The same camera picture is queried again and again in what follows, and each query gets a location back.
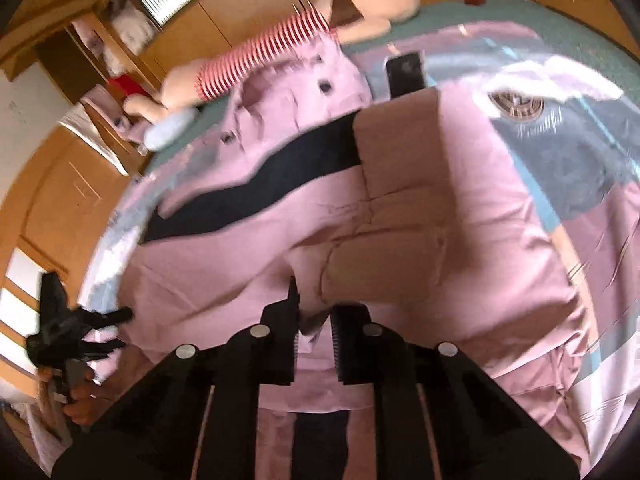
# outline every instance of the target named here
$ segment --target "black fabric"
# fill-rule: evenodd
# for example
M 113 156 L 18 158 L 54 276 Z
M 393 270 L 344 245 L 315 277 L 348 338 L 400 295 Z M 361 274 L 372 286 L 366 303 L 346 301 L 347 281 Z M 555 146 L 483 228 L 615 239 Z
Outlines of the black fabric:
M 291 480 L 342 480 L 349 455 L 350 412 L 299 413 L 293 429 Z
M 49 480 L 31 459 L 4 420 L 0 410 L 0 478 L 7 480 Z
M 258 214 L 316 178 L 359 165 L 353 137 L 356 113 L 292 140 L 265 160 L 246 184 L 198 195 L 166 219 L 156 210 L 142 243 L 219 231 Z

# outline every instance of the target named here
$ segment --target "bed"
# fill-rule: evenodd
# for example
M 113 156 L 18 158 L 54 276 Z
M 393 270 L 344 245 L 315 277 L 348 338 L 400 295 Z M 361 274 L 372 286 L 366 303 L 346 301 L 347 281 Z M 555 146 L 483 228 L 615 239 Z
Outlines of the bed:
M 388 90 L 383 60 L 395 52 L 421 50 L 429 75 L 426 84 L 439 86 L 455 80 L 471 88 L 478 98 L 476 105 L 486 111 L 508 147 L 540 223 L 591 317 L 586 355 L 568 395 L 585 424 L 591 463 L 596 463 L 621 431 L 640 396 L 636 355 L 640 345 L 636 234 L 640 126 L 639 112 L 632 102 L 639 97 L 639 69 L 603 38 L 538 9 L 521 0 L 511 0 L 509 5 L 504 0 L 489 0 L 486 7 L 478 9 L 452 2 L 429 6 L 413 20 L 395 27 L 389 36 L 349 47 L 346 52 L 366 75 L 374 98 L 384 101 Z M 478 19 L 501 21 L 470 23 Z M 575 35 L 571 35 L 575 43 L 558 32 L 559 23 L 575 28 Z M 421 36 L 436 30 L 439 32 Z M 472 60 L 466 55 L 469 52 L 474 54 Z M 554 52 L 577 58 L 611 81 Z M 608 53 L 606 59 L 601 52 Z M 523 62 L 535 63 L 536 70 L 525 64 L 520 71 L 511 70 L 511 78 L 500 79 L 504 67 Z M 516 87 L 520 82 L 523 92 L 530 88 L 527 85 L 536 83 L 540 93 L 546 92 L 547 111 L 556 107 L 555 115 L 551 111 L 549 121 L 527 131 L 514 126 L 503 114 L 496 115 L 496 102 L 487 103 L 481 96 L 501 90 L 505 81 Z M 628 97 L 620 88 L 629 90 Z M 215 164 L 216 150 L 192 157 L 190 146 L 222 121 L 227 101 L 222 98 L 205 105 L 190 129 L 154 157 L 142 179 L 143 186 L 130 186 L 90 266 L 84 286 L 89 308 L 102 312 L 114 308 L 120 274 L 162 195 Z M 570 118 L 571 127 L 566 132 L 559 129 L 558 115 L 562 118 L 562 114 Z M 555 136 L 545 144 L 540 136 L 551 130 Z M 572 136 L 571 132 L 577 130 L 580 136 Z M 556 169 L 570 176 L 561 187 L 575 192 L 557 192 L 553 179 L 536 164 L 535 154 L 540 150 L 548 156 L 570 150 L 567 153 L 573 158 L 562 160 Z M 605 178 L 594 180 L 590 178 L 593 174 Z

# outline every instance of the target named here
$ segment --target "black phone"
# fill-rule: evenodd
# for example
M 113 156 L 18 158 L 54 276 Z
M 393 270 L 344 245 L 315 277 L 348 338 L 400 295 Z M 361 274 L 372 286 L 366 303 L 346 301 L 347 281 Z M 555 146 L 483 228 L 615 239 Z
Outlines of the black phone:
M 392 99 L 424 88 L 422 57 L 419 52 L 388 59 L 385 70 Z

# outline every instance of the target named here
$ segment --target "pink fabric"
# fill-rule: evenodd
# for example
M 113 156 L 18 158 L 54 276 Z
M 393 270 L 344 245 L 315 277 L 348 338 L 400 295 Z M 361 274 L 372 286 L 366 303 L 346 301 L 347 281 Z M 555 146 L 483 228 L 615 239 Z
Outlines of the pink fabric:
M 329 25 L 314 6 L 289 16 L 255 38 L 205 63 L 196 78 L 198 97 L 209 101 L 225 94 L 247 74 L 274 62 L 316 34 L 329 31 Z
M 95 109 L 123 140 L 132 140 L 140 144 L 146 130 L 151 126 L 147 120 L 131 124 L 124 116 L 122 107 L 104 86 L 95 86 L 82 96 L 80 101 Z
M 283 298 L 293 274 L 304 317 L 337 300 L 365 301 L 374 320 L 409 341 L 458 343 L 585 469 L 583 428 L 564 396 L 584 353 L 584 308 L 507 149 L 468 91 L 444 85 L 439 108 L 433 95 L 361 112 L 354 132 L 362 166 L 312 181 L 213 235 L 139 248 L 120 291 L 120 303 L 136 313 L 123 337 L 153 362 L 185 342 L 221 344 Z M 242 139 L 251 149 L 228 165 L 222 156 L 211 187 L 249 178 L 287 140 L 284 128 L 265 128 L 260 139 L 247 124 Z M 192 191 L 177 190 L 165 205 Z M 327 325 L 302 349 L 296 383 L 262 388 L 263 408 L 371 405 L 368 387 L 338 383 Z
M 323 92 L 321 84 L 329 84 Z M 296 47 L 292 58 L 253 72 L 231 94 L 220 130 L 238 142 L 220 147 L 212 170 L 165 197 L 163 216 L 203 190 L 242 182 L 292 136 L 367 107 L 366 79 L 327 34 Z

